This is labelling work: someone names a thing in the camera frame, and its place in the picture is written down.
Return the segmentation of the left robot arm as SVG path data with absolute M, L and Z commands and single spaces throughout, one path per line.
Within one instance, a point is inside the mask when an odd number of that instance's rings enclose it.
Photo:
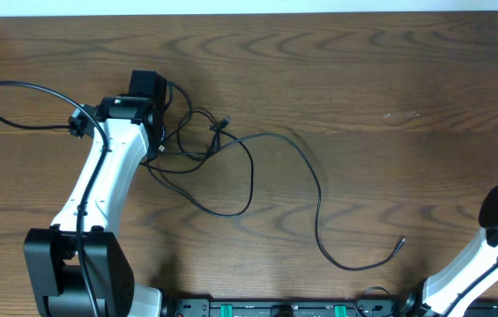
M 93 145 L 69 199 L 47 229 L 32 229 L 23 251 L 42 316 L 159 316 L 163 295 L 136 284 L 117 235 L 131 181 L 155 157 L 166 131 L 167 80 L 135 70 L 127 93 L 81 104 L 73 136 Z

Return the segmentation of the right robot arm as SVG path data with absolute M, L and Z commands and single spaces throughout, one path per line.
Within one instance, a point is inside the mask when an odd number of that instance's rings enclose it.
M 443 270 L 420 282 L 402 316 L 463 316 L 469 305 L 498 281 L 498 186 L 479 212 L 479 230 Z

